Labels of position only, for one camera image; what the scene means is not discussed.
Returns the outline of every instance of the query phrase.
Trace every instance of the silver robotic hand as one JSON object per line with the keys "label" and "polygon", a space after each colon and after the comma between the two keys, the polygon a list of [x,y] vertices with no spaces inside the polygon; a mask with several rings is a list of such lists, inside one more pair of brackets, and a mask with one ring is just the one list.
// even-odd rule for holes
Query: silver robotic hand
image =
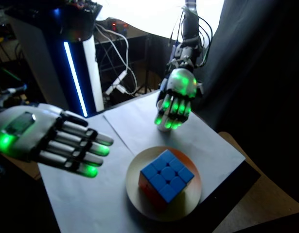
{"label": "silver robotic hand", "polygon": [[168,79],[162,81],[157,101],[155,124],[160,129],[177,129],[191,112],[191,100],[197,93],[194,75],[185,68],[173,69]]}
{"label": "silver robotic hand", "polygon": [[113,139],[87,128],[82,117],[49,105],[0,112],[0,152],[86,177],[95,177]]}

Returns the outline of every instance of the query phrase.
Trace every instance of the orange cube face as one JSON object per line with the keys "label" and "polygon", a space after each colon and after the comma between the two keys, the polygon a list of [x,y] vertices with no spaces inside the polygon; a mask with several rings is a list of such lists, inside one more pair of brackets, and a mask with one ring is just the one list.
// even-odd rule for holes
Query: orange cube face
{"label": "orange cube face", "polygon": [[185,165],[165,150],[140,171],[139,186],[156,209],[163,210],[193,177]]}

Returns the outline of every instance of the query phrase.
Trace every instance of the blue cube face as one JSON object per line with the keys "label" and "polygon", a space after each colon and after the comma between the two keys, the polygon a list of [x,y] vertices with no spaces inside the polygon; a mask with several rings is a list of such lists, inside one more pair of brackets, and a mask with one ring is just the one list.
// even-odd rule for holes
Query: blue cube face
{"label": "blue cube face", "polygon": [[194,177],[169,150],[141,170],[166,203],[170,203]]}

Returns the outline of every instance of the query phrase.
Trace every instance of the round plate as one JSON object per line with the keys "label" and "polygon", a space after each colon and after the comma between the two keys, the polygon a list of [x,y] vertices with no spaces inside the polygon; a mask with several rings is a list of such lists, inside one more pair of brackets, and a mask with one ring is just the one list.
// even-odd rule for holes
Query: round plate
{"label": "round plate", "polygon": [[[138,183],[140,171],[165,150],[170,150],[194,174],[194,178],[163,212],[159,212],[139,188]],[[201,180],[196,166],[185,154],[169,147],[152,147],[139,153],[128,168],[125,187],[135,208],[148,218],[157,221],[175,221],[187,216],[198,205],[201,197]]]}

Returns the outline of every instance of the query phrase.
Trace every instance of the white light strip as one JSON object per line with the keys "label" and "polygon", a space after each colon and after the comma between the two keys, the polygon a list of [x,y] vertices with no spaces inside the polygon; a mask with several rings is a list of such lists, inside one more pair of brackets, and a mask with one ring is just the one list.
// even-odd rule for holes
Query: white light strip
{"label": "white light strip", "polygon": [[72,57],[71,57],[71,53],[70,53],[70,47],[69,47],[69,45],[68,45],[67,42],[64,42],[64,47],[65,47],[65,51],[66,51],[66,55],[67,55],[68,62],[69,62],[69,64],[70,64],[70,69],[71,69],[72,78],[73,78],[73,81],[74,81],[74,83],[75,83],[76,90],[77,90],[77,93],[78,93],[78,97],[79,97],[79,100],[80,100],[80,104],[81,104],[82,112],[83,112],[83,115],[84,115],[85,117],[87,117],[88,114],[87,114],[87,110],[86,110],[85,102],[83,101],[83,97],[82,97],[82,93],[81,93],[80,85],[79,85],[79,82],[78,82],[78,78],[77,78],[77,74],[76,74],[75,66],[73,65],[73,61],[72,61]]}

